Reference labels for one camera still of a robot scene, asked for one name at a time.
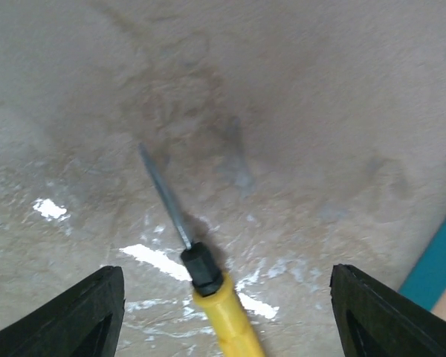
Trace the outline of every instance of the teal strip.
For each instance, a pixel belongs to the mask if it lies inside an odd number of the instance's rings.
[[[399,293],[431,310],[446,289],[446,220],[408,275]]]

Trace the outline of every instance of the blue edge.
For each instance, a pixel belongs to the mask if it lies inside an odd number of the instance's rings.
[[[401,286],[399,293],[431,310],[446,289],[446,220]]]

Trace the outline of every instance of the concrete floor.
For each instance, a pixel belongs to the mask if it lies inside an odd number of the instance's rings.
[[[0,0],[0,329],[112,264],[118,356],[218,354],[139,141],[268,354],[340,356],[332,266],[446,215],[446,0]]]

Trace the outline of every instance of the black object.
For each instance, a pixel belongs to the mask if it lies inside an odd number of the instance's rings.
[[[180,255],[195,290],[203,297],[215,294],[223,285],[223,274],[210,249],[202,242],[192,244]]]
[[[446,322],[361,270],[334,266],[330,286],[345,356],[446,356]]]
[[[105,266],[0,331],[0,357],[112,357],[123,316],[122,269]]]

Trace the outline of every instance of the screwdriver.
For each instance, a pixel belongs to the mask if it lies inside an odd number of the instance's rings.
[[[185,222],[176,196],[158,172],[157,165],[143,144],[139,144],[139,153],[178,235],[185,244],[180,258],[192,278],[193,301],[207,315],[220,349],[227,357],[264,356],[230,275],[218,267],[205,244],[194,242],[194,233]]]

